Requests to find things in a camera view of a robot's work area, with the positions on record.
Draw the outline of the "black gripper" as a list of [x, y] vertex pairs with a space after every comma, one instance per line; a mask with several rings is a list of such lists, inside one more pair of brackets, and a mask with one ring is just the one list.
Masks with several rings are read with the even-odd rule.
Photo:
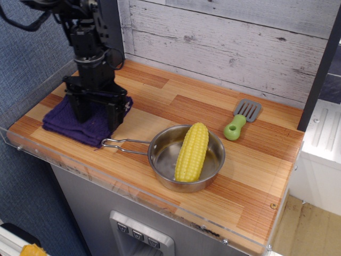
[[91, 101], [107, 104], [109, 130], [116, 130], [125, 116], [127, 91], [115, 83], [114, 69], [106, 62], [77, 62], [78, 76], [65, 76], [66, 93], [76, 119], [92, 116]]

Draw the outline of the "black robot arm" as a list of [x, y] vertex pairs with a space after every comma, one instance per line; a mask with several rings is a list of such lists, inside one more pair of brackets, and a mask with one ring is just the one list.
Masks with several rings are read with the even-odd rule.
[[115, 71], [125, 57], [120, 48], [109, 45], [109, 29], [98, 1], [24, 1], [32, 9], [58, 16], [74, 50], [78, 76], [65, 76], [66, 95], [77, 120], [92, 115], [91, 103], [105, 106], [111, 132], [123, 122], [127, 91], [115, 83]]

